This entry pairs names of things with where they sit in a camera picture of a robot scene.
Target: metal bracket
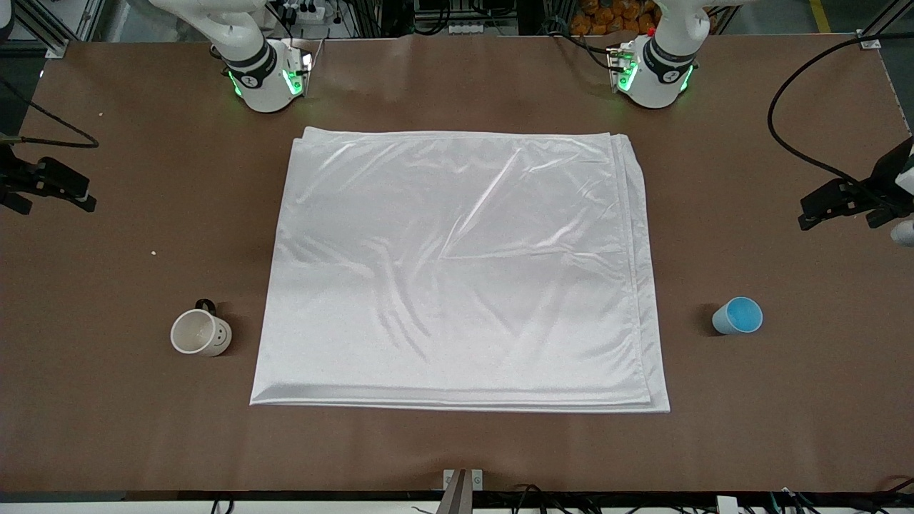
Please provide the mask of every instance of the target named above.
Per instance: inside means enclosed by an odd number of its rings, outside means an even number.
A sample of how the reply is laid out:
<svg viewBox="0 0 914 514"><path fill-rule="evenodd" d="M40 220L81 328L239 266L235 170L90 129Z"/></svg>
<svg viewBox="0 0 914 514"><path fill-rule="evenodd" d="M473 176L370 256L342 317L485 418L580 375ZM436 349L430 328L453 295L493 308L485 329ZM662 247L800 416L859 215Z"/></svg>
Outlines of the metal bracket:
<svg viewBox="0 0 914 514"><path fill-rule="evenodd" d="M45 59L63 59L64 54L67 53L67 47L69 46L69 41L64 41L62 45L58 47L48 47L45 50Z"/></svg>
<svg viewBox="0 0 914 514"><path fill-rule="evenodd" d="M483 490L483 470L482 469L473 469L470 475L471 481L473 482L473 490L481 491ZM453 469L444 470L444 486L443 488L447 489L448 485L451 483L451 479L454 476Z"/></svg>
<svg viewBox="0 0 914 514"><path fill-rule="evenodd" d="M858 28L856 31L857 37L863 36L863 30ZM872 41L860 41L860 49L862 50L878 50L882 48L882 43L878 39L873 39Z"/></svg>
<svg viewBox="0 0 914 514"><path fill-rule="evenodd" d="M635 67L634 41L622 43L618 48L606 49L610 52L606 54L606 62L610 68L623 68L626 70L624 73L610 70L612 92L619 92L620 89L627 90L628 88L623 83L632 79L633 68Z"/></svg>

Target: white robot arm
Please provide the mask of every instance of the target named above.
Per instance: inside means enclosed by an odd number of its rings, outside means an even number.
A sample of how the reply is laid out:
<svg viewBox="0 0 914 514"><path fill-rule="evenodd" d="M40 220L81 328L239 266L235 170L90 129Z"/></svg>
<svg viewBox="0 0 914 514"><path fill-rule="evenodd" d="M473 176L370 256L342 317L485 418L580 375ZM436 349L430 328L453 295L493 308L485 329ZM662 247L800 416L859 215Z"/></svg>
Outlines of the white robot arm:
<svg viewBox="0 0 914 514"><path fill-rule="evenodd" d="M235 85L257 112L275 112L304 92L311 55L280 40L267 40L250 12L266 0L151 0L212 41Z"/></svg>
<svg viewBox="0 0 914 514"><path fill-rule="evenodd" d="M688 85L698 49L711 28L703 9L751 0L655 0L663 12L653 36L639 36L610 54L612 86L652 109L673 103Z"/></svg>
<svg viewBox="0 0 914 514"><path fill-rule="evenodd" d="M908 154L904 171L898 174L895 183L914 197L914 147ZM914 220L905 220L896 225L892 229L892 240L900 246L914 248Z"/></svg>

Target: power strip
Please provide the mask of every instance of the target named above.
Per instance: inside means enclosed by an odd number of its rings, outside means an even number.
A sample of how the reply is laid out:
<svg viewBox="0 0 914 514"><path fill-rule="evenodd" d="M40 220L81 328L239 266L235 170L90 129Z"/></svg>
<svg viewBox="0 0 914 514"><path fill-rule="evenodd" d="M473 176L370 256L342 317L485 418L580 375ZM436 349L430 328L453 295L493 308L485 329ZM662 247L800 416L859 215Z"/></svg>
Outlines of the power strip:
<svg viewBox="0 0 914 514"><path fill-rule="evenodd" d="M456 23L448 25L448 34L451 36L459 36L463 34L482 34L485 30L485 26L481 23Z"/></svg>

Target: white mug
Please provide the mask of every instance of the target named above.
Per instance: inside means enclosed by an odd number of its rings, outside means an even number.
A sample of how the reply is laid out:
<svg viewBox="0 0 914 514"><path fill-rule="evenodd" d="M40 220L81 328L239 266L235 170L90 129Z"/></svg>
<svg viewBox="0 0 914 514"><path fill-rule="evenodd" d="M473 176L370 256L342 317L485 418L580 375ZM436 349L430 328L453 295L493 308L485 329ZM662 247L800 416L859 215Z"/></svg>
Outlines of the white mug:
<svg viewBox="0 0 914 514"><path fill-rule="evenodd" d="M186 355L215 357L231 342L231 327L216 317L216 304L197 300L195 308L178 316L172 325L172 346Z"/></svg>

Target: yellow floor line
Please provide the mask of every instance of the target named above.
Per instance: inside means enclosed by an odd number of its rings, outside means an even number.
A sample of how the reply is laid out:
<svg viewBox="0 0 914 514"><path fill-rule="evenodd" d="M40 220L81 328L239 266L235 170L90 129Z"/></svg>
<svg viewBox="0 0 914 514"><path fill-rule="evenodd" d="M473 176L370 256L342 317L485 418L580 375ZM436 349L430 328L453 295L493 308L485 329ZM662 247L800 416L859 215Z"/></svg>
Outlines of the yellow floor line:
<svg viewBox="0 0 914 514"><path fill-rule="evenodd" d="M809 7L813 9L815 26L819 29L819 32L822 34L831 32L832 28L829 27L828 18L825 17L825 9L822 8L822 0L809 0Z"/></svg>

